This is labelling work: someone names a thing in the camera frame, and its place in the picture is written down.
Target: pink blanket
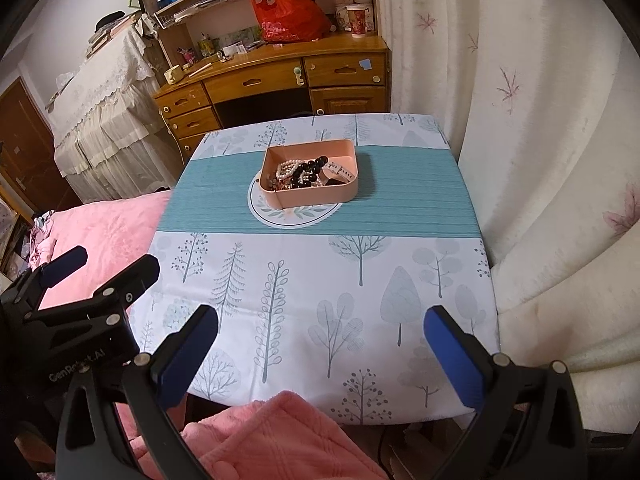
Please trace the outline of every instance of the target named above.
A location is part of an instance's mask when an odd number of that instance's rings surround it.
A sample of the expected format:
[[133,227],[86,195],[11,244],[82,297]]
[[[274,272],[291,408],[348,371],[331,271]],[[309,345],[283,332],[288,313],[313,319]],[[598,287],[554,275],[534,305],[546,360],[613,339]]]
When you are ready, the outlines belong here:
[[[387,478],[333,420],[293,392],[187,424],[182,437],[216,480]],[[131,447],[145,475],[162,479],[141,436]]]
[[40,308],[90,298],[94,290],[145,254],[171,191],[127,200],[94,202],[54,213],[49,237],[56,240],[53,258],[82,245],[86,265],[50,288]]

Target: mug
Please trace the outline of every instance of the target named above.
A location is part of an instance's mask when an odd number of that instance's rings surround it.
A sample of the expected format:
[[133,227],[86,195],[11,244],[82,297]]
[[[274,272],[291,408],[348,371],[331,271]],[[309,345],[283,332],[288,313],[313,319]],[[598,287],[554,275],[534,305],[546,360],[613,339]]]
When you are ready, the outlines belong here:
[[176,84],[180,79],[184,77],[184,72],[180,65],[172,66],[164,73],[164,78],[170,85]]

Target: tablecloth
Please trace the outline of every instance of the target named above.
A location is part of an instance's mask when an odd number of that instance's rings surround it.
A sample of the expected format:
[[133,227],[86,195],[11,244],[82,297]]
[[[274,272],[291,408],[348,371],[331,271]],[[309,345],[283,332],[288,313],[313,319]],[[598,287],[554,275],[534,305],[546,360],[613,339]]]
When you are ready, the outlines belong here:
[[[266,205],[255,179],[268,146],[338,138],[356,145],[354,200]],[[199,304],[215,307],[219,334],[190,392],[223,404],[292,390],[347,424],[465,413],[422,333],[433,304],[498,350],[476,216],[431,116],[321,116],[208,134],[150,253],[161,274],[131,311],[140,348],[152,352]]]

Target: pearl necklace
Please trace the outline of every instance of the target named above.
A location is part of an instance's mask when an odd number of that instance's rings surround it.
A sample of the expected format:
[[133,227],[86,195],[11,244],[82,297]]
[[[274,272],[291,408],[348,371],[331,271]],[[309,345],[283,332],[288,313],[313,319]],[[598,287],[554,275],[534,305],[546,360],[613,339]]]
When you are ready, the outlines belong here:
[[287,162],[281,162],[278,164],[278,169],[276,170],[276,178],[278,180],[286,180],[290,178],[298,166],[303,162],[304,160],[288,160]]

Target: floral curtain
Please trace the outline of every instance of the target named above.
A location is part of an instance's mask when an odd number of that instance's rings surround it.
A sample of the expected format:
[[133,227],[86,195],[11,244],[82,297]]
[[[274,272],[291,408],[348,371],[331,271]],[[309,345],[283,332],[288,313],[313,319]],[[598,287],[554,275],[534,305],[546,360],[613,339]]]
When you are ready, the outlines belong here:
[[569,365],[585,427],[640,418],[640,60],[601,0],[379,0],[392,110],[438,118],[503,350]]

